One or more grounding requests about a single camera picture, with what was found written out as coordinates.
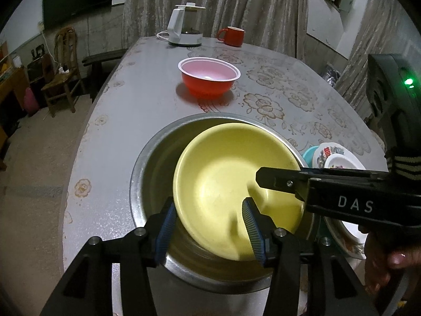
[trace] gray curtain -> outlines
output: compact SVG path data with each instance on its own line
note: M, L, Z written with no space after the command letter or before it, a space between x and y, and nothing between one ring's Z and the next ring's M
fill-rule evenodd
M167 29L176 4L195 2L202 13L205 37L223 27L245 30L245 43L303 59L307 0L126 0L123 45Z
M386 53L404 10L397 0L368 0L348 64L335 89L355 109L367 99L369 53Z

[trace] stainless steel bowl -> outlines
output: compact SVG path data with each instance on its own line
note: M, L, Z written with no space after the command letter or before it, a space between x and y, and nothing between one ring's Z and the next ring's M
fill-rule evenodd
M287 140L252 119L234 114L197 114L175 121L161 129L140 152L130 181L130 205L136 227L159 212L173 195L173 175L179 157L188 143L206 129L228 122L255 125L281 140L300 166L304 159ZM314 240L320 217L305 212L295 234ZM249 293L270 285L271 273L257 261L231 261L220 258L195 242L178 220L168 249L165 267L185 282L203 290L224 294Z

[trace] metal bolt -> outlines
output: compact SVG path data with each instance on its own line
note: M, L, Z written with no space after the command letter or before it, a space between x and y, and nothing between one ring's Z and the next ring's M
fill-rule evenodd
M93 236L93 237L89 238L88 244L90 244L90 245L96 245L100 241L101 241L101 238L99 236Z
M146 229L144 229L143 227L139 227L134 230L134 235L143 236L145 234L146 234Z
M330 244L331 244L332 242L331 242L331 240L330 240L329 238L324 237L324 238L321 238L321 239L320 239L320 243L321 243L323 246L330 246Z
M275 235L283 237L283 236L287 235L287 231L283 228L277 228L277 229L275 229Z

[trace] floor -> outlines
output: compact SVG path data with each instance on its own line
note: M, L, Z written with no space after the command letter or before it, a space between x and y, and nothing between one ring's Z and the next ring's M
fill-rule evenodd
M17 315L39 315L60 278L63 185L91 100L80 96L74 114L59 103L55 118L45 108L21 119L0 172L0 304Z

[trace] kettle handle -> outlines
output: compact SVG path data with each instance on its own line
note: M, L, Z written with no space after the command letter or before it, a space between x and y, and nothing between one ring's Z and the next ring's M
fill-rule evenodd
M182 25L180 22L183 20L184 10L175 8L171 14L170 22L168 23L167 32L170 35L180 39Z

